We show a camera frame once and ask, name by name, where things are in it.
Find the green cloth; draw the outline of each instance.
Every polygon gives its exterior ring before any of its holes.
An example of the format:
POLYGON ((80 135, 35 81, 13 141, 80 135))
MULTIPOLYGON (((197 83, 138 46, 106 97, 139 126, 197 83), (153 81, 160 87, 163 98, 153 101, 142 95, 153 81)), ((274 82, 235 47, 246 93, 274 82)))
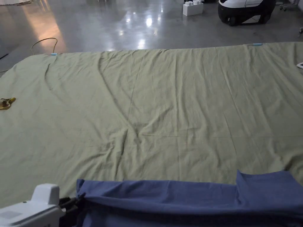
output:
POLYGON ((35 55, 0 79, 1 206, 54 183, 303 183, 302 43, 35 55))

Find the floor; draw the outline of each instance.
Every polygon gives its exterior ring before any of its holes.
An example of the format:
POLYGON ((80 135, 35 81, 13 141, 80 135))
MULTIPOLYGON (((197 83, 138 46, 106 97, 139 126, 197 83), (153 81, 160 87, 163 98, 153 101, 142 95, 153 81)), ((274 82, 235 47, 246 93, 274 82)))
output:
MULTIPOLYGON (((218 18, 217 4, 186 17, 183 0, 35 0, 22 6, 0 6, 0 39, 9 55, 0 71, 30 56, 30 47, 47 37, 58 39, 55 52, 157 48, 204 48, 259 42, 303 41, 299 10, 274 10, 266 25, 229 27, 218 18)), ((51 53, 54 40, 34 47, 51 53)))

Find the white toy brick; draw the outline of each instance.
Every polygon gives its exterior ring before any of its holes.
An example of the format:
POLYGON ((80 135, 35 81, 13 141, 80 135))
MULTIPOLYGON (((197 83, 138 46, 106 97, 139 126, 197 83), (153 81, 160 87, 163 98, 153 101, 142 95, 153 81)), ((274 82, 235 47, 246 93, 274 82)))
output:
POLYGON ((193 2, 189 1, 183 5, 183 14, 185 16, 200 14, 202 12, 203 12, 203 3, 201 2, 201 0, 194 0, 193 2))

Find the blue fabric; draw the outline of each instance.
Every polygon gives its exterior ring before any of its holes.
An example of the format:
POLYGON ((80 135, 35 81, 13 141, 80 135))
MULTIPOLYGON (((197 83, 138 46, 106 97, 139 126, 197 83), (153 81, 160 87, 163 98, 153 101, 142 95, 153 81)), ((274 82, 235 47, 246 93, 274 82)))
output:
POLYGON ((301 226, 303 187, 287 171, 237 172, 236 185, 77 181, 79 226, 301 226))

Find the yellow cable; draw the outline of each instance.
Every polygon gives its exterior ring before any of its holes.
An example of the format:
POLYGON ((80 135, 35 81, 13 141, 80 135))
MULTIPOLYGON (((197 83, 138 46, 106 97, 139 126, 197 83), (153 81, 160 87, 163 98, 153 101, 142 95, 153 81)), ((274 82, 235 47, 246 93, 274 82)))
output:
POLYGON ((42 41, 44 41, 44 40, 48 40, 48 39, 55 39, 55 40, 56 40, 56 43, 55 43, 54 48, 53 48, 53 53, 55 53, 55 47, 56 47, 56 45, 57 45, 58 40, 57 40, 56 38, 51 37, 51 38, 46 38, 46 39, 39 40, 38 42, 35 42, 35 43, 32 45, 32 47, 31 47, 31 52, 33 53, 33 55, 35 55, 34 52, 33 52, 33 47, 34 47, 37 43, 40 43, 40 42, 42 42, 42 41))

